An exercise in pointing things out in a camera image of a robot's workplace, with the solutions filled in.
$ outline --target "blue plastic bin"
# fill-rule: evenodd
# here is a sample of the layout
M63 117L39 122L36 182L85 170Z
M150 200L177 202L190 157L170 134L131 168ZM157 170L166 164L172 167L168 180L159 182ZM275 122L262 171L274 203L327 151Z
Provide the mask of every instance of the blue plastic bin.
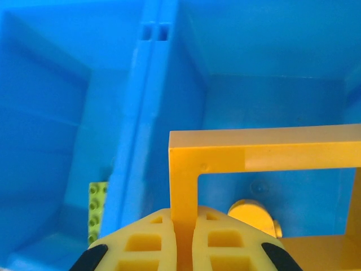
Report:
M157 1L0 1L0 267L68 270L130 163Z
M102 235L169 207L170 130L361 122L361 2L164 1L131 170L111 178ZM213 174L199 204L261 202L285 237L341 234L354 169Z

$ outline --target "black rubber edge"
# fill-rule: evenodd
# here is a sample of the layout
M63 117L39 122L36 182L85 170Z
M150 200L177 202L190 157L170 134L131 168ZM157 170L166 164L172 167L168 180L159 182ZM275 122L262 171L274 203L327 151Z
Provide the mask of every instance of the black rubber edge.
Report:
M99 244L84 251L69 271L94 271L107 251L106 244Z
M271 243L263 243L262 248L278 271L302 271L301 267L283 248Z

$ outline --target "blue divider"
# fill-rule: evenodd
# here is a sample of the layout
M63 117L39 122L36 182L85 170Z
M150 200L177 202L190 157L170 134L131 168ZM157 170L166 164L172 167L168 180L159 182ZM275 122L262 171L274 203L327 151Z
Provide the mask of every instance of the blue divider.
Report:
M89 182L130 166L158 10L0 3L0 267L68 270L87 248Z
M126 198L103 234L169 207L170 130L359 123L360 13L355 0L164 2L159 27L168 34L152 53ZM212 174L199 178L199 204L227 212L255 199L286 237L341 234L353 177L354 169Z

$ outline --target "lime green lego brick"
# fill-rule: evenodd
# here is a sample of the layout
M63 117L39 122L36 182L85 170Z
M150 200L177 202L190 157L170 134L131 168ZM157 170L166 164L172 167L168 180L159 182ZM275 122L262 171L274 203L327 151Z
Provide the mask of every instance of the lime green lego brick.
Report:
M108 182L91 182L89 184L88 205L88 243L97 240L102 224Z

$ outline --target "yellow plastic frame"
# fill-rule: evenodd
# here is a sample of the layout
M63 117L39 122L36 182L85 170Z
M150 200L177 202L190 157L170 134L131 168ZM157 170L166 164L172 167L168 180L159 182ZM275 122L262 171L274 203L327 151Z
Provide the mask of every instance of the yellow plastic frame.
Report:
M282 242L304 270L361 270L361 125L171 132L171 219L178 262L191 270L199 175L327 168L358 168L346 234Z

